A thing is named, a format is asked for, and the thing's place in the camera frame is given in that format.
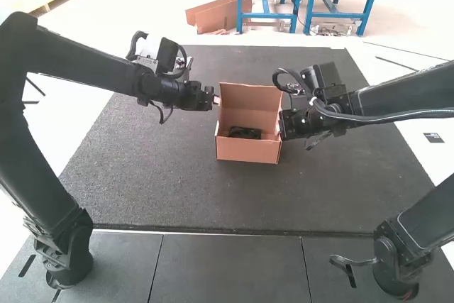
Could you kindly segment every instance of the floor mat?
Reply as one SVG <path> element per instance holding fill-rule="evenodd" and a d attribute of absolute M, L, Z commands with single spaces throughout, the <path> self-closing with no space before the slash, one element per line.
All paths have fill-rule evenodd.
<path fill-rule="evenodd" d="M 271 85 L 278 67 L 330 61 L 349 90 L 367 86 L 346 50 L 185 48 L 194 56 L 191 78 L 216 88 Z M 309 152 L 303 140 L 287 141 L 279 165 L 261 165 L 216 161 L 217 115 L 176 111 L 160 126 L 155 108 L 115 94 L 60 179 L 100 227 L 261 234 L 371 233 L 432 187 L 393 123 Z"/>

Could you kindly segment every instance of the equipment on floor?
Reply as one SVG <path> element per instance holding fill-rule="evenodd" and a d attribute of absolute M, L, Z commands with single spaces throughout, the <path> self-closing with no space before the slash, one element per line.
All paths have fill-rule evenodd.
<path fill-rule="evenodd" d="M 170 113 L 173 108 L 208 111 L 215 99 L 214 88 L 202 89 L 200 82 L 188 79 L 184 49 L 165 38 L 150 43 L 146 34 L 136 33 L 129 60 L 125 60 L 63 38 L 21 12 L 1 24 L 0 37 L 0 184 L 26 213 L 24 224 L 43 256 L 49 286 L 71 287 L 92 268 L 88 246 L 93 222 L 63 188 L 27 128 L 22 114 L 27 72 L 136 97 L 143 106 L 159 108 L 160 123 L 168 116 L 164 119 L 154 101 L 170 108 Z M 135 51 L 139 37 L 146 38 L 145 46 Z M 178 50 L 184 64 L 177 61 Z"/>
<path fill-rule="evenodd" d="M 334 63 L 313 65 L 300 73 L 278 69 L 275 86 L 292 107 L 279 115 L 282 140 L 318 136 L 308 149 L 348 129 L 409 119 L 454 117 L 454 61 L 349 92 Z M 291 75 L 295 84 L 279 83 Z M 332 255 L 330 262 L 349 278 L 352 266 L 371 265 L 377 284 L 397 299 L 414 298 L 419 276 L 434 250 L 454 239 L 454 175 L 415 205 L 385 219 L 374 231 L 374 258 L 356 262 Z"/>
<path fill-rule="evenodd" d="M 92 269 L 88 246 L 93 222 L 66 192 L 28 130 L 22 102 L 27 72 L 136 97 L 144 106 L 159 101 L 170 112 L 209 111 L 218 98 L 213 87 L 202 90 L 200 82 L 189 80 L 189 57 L 171 40 L 138 31 L 125 60 L 63 38 L 37 22 L 17 12 L 0 26 L 0 184 L 26 214 L 24 224 L 43 257 L 47 283 L 67 289 Z M 454 62 L 447 62 L 353 92 L 341 83 L 334 63 L 300 73 L 278 69 L 272 81 L 290 96 L 292 106 L 279 114 L 282 140 L 320 136 L 314 147 L 321 138 L 364 125 L 454 117 L 453 69 Z M 283 85 L 283 74 L 296 83 Z M 164 119 L 161 108 L 160 113 L 164 123 L 168 117 Z M 349 277 L 352 266 L 371 265 L 386 293 L 405 300 L 415 297 L 422 268 L 431 263 L 435 249 L 454 238 L 453 183 L 451 175 L 415 205 L 384 220 L 374 232 L 374 258 L 355 262 L 332 255 L 330 262 Z"/>

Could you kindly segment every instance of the box flap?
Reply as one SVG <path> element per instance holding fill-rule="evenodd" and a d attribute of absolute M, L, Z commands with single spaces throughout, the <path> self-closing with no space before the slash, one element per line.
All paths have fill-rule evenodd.
<path fill-rule="evenodd" d="M 237 0 L 227 4 L 219 4 L 205 11 L 195 13 L 197 33 L 210 33 L 219 29 L 230 30 L 236 28 Z M 253 0 L 243 0 L 242 11 L 251 12 Z"/>
<path fill-rule="evenodd" d="M 192 9 L 186 10 L 186 20 L 189 25 L 195 26 L 196 25 L 196 13 L 211 9 L 212 7 L 216 7 L 222 4 L 227 4 L 231 1 L 235 0 L 215 0 L 210 1 L 209 3 L 193 7 Z"/>
<path fill-rule="evenodd" d="M 221 107 L 272 111 L 277 115 L 281 105 L 282 92 L 276 87 L 219 83 Z"/>

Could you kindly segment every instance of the white floor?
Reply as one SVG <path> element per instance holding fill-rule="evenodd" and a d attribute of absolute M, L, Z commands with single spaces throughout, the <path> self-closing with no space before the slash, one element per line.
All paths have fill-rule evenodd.
<path fill-rule="evenodd" d="M 384 57 L 421 69 L 441 62 L 396 50 L 362 43 L 362 39 L 307 37 L 274 32 L 274 29 L 251 30 L 245 35 L 197 36 L 186 24 L 184 10 L 209 0 L 69 0 L 40 17 L 40 25 L 68 38 L 124 56 L 136 30 L 158 32 L 178 43 L 222 45 L 327 46 L 347 48 L 370 84 L 376 84 L 408 73 L 408 70 L 375 59 Z M 377 0 L 364 41 L 454 59 L 450 42 L 454 32 L 449 28 L 453 0 Z M 304 18 L 305 5 L 300 8 Z M 357 9 L 360 0 L 341 0 L 340 9 Z M 203 60 L 194 67 L 203 67 Z M 27 87 L 24 99 L 39 99 L 26 109 L 33 136 L 59 175 L 76 151 L 97 116 L 110 99 L 111 92 L 80 84 L 31 75 L 47 94 L 42 98 Z M 434 184 L 443 181 L 454 170 L 447 160 L 454 152 L 454 120 L 418 120 L 398 123 L 407 143 Z M 444 145 L 428 143 L 423 132 L 437 132 Z M 0 276 L 28 235 L 21 227 L 21 213 L 0 195 L 0 229 L 9 243 L 0 246 Z M 444 248 L 454 265 L 454 247 Z"/>

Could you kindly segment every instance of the flattened cardboard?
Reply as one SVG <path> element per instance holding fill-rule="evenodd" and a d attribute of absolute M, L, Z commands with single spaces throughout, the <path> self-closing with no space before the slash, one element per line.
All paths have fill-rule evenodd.
<path fill-rule="evenodd" d="M 236 27 L 238 0 L 216 0 L 186 10 L 187 23 L 197 27 L 197 33 L 230 30 Z M 251 12 L 252 0 L 243 0 L 242 11 Z"/>
<path fill-rule="evenodd" d="M 221 110 L 216 125 L 218 160 L 277 164 L 281 138 L 277 120 L 282 93 L 275 87 L 220 83 Z M 261 140 L 229 138 L 232 126 L 262 129 Z"/>

